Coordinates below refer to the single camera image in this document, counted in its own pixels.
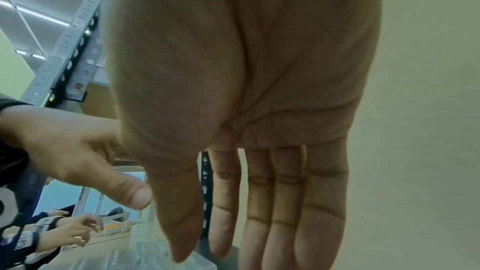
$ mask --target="metal shelving rack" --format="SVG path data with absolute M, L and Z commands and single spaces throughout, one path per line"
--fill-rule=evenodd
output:
M 102 0 L 83 0 L 70 25 L 61 34 L 53 52 L 35 73 L 35 78 L 22 96 L 21 100 L 37 107 L 59 108 L 71 111 L 62 101 L 81 103 L 87 96 L 89 83 L 109 87 L 105 69 L 103 40 L 98 27 Z M 119 172 L 143 171 L 135 162 L 113 164 Z M 210 214 L 212 211 L 213 177 L 208 153 L 201 153 L 201 185 L 204 197 L 205 225 L 202 238 L 208 237 Z M 84 211 L 90 188 L 82 187 L 73 215 Z M 97 203 L 101 205 L 103 195 Z M 155 218 L 155 206 L 151 205 L 148 221 Z

